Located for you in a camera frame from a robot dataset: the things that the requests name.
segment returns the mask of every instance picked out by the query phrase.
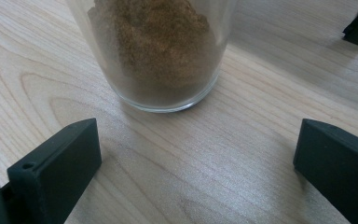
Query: wood grain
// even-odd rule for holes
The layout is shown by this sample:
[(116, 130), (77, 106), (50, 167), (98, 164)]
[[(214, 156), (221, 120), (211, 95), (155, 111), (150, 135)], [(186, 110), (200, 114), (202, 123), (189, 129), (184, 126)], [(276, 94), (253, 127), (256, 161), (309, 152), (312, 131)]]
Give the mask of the wood grain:
[(63, 0), (0, 0), (0, 185), (95, 117), (103, 166), (67, 223), (347, 223), (292, 160), (303, 118), (358, 135), (358, 0), (240, 1), (213, 91), (173, 114), (119, 101)]

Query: wooden table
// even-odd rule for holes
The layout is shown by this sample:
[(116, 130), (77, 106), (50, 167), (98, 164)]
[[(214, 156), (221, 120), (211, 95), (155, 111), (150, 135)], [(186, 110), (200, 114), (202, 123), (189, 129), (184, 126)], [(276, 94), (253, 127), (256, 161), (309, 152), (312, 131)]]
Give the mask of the wooden table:
[(63, 0), (0, 0), (0, 185), (63, 126), (97, 118), (103, 165), (67, 223), (346, 223), (292, 160), (303, 118), (358, 135), (358, 0), (240, 1), (196, 106), (121, 103)]

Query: ground powder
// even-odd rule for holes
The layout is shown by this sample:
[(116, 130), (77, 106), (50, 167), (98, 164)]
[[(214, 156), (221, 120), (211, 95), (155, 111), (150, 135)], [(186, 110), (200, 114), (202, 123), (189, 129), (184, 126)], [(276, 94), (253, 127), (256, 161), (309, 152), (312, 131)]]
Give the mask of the ground powder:
[(187, 0), (95, 0), (88, 14), (104, 57), (141, 85), (202, 88), (220, 60), (210, 24)]

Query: light wood surface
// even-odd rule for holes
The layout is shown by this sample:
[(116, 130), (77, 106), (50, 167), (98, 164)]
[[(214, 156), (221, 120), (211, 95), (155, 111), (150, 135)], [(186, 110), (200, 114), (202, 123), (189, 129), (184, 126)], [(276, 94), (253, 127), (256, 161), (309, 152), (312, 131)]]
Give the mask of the light wood surface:
[(222, 73), (183, 112), (119, 101), (64, 0), (0, 0), (0, 185), (97, 118), (103, 165), (66, 223), (347, 223), (294, 171), (303, 118), (358, 135), (358, 0), (240, 1)]

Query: black plastic block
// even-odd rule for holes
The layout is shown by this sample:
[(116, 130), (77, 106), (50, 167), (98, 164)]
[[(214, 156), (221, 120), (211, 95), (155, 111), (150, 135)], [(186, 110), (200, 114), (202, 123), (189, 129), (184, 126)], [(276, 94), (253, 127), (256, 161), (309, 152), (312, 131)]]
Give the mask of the black plastic block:
[(38, 224), (62, 224), (102, 163), (96, 119), (73, 123), (7, 169)]
[(351, 223), (358, 223), (358, 137), (304, 119), (295, 168)]

